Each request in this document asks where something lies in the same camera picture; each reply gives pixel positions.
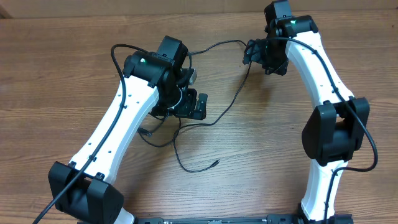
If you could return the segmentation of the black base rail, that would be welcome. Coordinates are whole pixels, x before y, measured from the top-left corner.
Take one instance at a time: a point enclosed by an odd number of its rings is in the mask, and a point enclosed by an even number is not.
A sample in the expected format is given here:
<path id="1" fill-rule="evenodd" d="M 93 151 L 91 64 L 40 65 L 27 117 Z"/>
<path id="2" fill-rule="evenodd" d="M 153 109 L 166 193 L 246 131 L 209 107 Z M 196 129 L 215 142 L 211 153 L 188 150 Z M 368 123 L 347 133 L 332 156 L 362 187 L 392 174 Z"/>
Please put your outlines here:
<path id="1" fill-rule="evenodd" d="M 328 221 L 308 221 L 299 215 L 271 214 L 266 217 L 234 217 L 234 218 L 184 218 L 184 219 L 163 219 L 163 218 L 136 218 L 131 221 L 116 220 L 117 223 L 132 224 L 305 224 L 305 223 L 341 223 L 353 224 L 352 215 L 337 215 L 330 217 Z"/>

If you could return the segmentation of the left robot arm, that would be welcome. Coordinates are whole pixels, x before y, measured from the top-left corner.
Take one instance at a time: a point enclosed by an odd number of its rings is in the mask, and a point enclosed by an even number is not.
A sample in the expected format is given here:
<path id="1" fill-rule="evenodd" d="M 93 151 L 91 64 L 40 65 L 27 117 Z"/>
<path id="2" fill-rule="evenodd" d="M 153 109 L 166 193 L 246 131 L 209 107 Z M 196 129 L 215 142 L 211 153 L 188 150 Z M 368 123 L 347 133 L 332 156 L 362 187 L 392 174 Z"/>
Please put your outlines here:
<path id="1" fill-rule="evenodd" d="M 117 93 L 97 128 L 68 164 L 55 162 L 48 175 L 52 206 L 82 223 L 135 223 L 114 187 L 119 166 L 148 113 L 203 120 L 206 94 L 191 85 L 195 69 L 181 40 L 165 36 L 156 52 L 138 47 L 123 67 Z"/>

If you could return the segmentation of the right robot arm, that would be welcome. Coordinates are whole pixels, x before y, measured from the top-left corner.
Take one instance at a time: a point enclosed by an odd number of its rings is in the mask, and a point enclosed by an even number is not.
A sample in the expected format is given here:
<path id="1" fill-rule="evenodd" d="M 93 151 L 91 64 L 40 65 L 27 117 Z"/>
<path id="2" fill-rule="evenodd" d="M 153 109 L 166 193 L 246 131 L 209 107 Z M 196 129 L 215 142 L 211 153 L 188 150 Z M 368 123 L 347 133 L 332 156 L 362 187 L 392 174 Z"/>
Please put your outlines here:
<path id="1" fill-rule="evenodd" d="M 293 223 L 352 223 L 351 215 L 337 215 L 338 185 L 355 151 L 369 136 L 370 106 L 341 81 L 322 45 L 311 16 L 295 17 L 288 1 L 273 1 L 265 9 L 265 39 L 250 40 L 243 62 L 256 62 L 265 74 L 285 75 L 290 62 L 310 95 L 313 112 L 301 134 L 311 160 L 305 195 Z"/>

